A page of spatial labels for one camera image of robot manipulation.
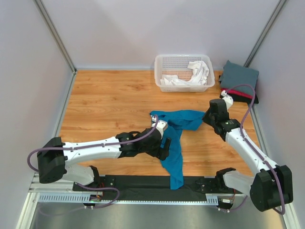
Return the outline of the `blue t shirt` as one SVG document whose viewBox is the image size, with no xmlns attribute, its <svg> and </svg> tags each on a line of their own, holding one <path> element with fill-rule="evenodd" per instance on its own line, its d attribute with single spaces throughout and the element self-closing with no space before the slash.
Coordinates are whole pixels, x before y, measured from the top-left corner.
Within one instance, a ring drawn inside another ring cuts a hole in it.
<svg viewBox="0 0 305 229">
<path fill-rule="evenodd" d="M 196 131 L 203 123 L 205 112 L 196 110 L 151 111 L 150 115 L 157 115 L 159 120 L 166 121 L 168 124 L 163 134 L 162 146 L 165 146 L 167 138 L 171 139 L 169 156 L 161 162 L 161 165 L 170 175 L 170 189 L 177 190 L 184 185 L 181 147 L 182 133 L 184 130 Z"/>
</svg>

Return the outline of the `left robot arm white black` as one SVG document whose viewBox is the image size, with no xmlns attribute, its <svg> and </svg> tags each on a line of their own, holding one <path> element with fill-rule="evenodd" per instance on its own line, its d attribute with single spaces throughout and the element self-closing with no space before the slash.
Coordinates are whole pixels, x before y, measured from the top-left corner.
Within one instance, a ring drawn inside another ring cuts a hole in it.
<svg viewBox="0 0 305 229">
<path fill-rule="evenodd" d="M 83 167 L 81 162 L 135 157 L 141 153 L 163 161 L 169 156 L 170 144 L 169 137 L 152 128 L 83 143 L 64 143 L 60 137 L 54 137 L 37 153 L 39 182 L 49 184 L 63 179 L 96 191 L 100 187 L 97 168 Z"/>
</svg>

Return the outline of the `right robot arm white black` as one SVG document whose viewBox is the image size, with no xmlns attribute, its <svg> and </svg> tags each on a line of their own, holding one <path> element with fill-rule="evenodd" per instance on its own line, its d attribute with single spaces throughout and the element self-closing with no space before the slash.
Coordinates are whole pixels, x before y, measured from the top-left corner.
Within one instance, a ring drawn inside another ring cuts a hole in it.
<svg viewBox="0 0 305 229">
<path fill-rule="evenodd" d="M 248 165 L 253 176 L 246 176 L 233 168 L 222 170 L 215 179 L 219 192 L 235 189 L 249 197 L 261 212 L 284 207 L 293 202 L 292 172 L 286 165 L 280 166 L 270 159 L 251 140 L 241 124 L 229 117 L 228 108 L 232 99 L 213 99 L 203 116 L 203 122 L 213 127 L 214 132 L 230 145 Z"/>
</svg>

